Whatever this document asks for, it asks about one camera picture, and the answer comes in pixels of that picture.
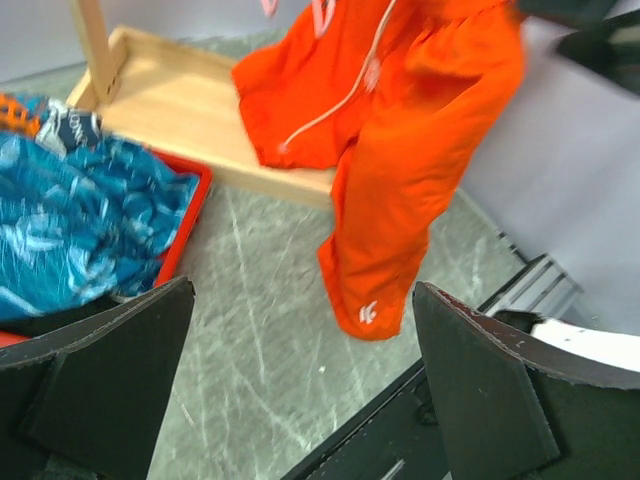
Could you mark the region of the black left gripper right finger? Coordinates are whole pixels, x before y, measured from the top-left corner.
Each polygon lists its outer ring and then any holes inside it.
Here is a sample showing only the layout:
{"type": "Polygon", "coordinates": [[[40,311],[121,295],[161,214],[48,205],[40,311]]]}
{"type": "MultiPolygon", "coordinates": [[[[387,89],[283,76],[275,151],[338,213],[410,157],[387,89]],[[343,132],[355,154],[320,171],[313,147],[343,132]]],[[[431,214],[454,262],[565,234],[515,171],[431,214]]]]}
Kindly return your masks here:
{"type": "Polygon", "coordinates": [[[569,353],[438,287],[416,331],[456,479],[636,479],[639,375],[569,353]]]}

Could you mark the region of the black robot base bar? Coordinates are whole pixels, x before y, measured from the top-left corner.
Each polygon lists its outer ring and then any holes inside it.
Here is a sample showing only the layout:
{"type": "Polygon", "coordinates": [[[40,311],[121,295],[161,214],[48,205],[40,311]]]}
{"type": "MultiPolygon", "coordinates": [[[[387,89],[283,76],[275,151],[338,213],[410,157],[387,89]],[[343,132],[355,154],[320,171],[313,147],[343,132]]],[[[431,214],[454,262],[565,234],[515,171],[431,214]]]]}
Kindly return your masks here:
{"type": "Polygon", "coordinates": [[[283,476],[285,480],[450,477],[419,361],[283,476]]]}

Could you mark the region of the pink wire hanger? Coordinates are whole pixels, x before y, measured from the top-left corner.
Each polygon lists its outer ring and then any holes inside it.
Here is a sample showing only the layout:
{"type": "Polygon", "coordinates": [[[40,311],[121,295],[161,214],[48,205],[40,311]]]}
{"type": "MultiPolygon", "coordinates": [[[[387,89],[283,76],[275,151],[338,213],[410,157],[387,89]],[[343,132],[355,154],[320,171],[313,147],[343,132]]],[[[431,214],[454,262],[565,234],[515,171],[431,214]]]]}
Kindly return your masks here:
{"type": "Polygon", "coordinates": [[[275,15],[278,4],[278,0],[260,0],[260,5],[267,18],[272,18],[275,15]]]}

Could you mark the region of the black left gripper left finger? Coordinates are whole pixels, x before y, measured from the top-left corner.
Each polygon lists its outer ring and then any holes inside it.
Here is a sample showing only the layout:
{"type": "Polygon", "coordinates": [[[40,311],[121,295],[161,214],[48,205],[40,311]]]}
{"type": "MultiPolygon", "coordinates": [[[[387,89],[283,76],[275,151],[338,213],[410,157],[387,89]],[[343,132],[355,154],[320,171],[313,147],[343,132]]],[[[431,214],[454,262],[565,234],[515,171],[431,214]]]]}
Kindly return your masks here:
{"type": "Polygon", "coordinates": [[[52,453],[108,479],[145,478],[194,302],[177,277],[2,348],[2,478],[32,479],[52,453]]]}

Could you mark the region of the orange drawstring shorts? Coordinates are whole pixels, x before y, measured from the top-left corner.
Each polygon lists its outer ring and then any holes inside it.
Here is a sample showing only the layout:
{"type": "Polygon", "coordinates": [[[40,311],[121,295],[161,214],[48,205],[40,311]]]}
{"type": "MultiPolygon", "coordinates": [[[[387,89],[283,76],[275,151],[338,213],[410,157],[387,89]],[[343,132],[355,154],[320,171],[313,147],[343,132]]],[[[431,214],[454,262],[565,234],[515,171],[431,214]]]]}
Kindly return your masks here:
{"type": "Polygon", "coordinates": [[[400,332],[431,224],[521,84],[512,1],[314,1],[231,77],[258,162],[331,169],[318,261],[338,326],[400,332]]]}

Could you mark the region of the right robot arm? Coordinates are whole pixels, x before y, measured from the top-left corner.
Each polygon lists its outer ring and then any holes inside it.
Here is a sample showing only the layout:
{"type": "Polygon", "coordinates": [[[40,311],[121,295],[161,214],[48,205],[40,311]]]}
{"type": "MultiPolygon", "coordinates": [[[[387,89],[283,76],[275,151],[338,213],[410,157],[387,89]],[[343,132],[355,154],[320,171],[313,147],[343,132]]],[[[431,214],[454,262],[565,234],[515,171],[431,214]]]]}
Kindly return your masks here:
{"type": "MultiPolygon", "coordinates": [[[[520,13],[572,28],[555,47],[562,57],[617,88],[639,96],[639,11],[616,16],[615,1],[518,1],[520,13]]],[[[639,337],[578,326],[532,306],[496,310],[493,317],[549,345],[601,364],[639,370],[639,337]]]]}

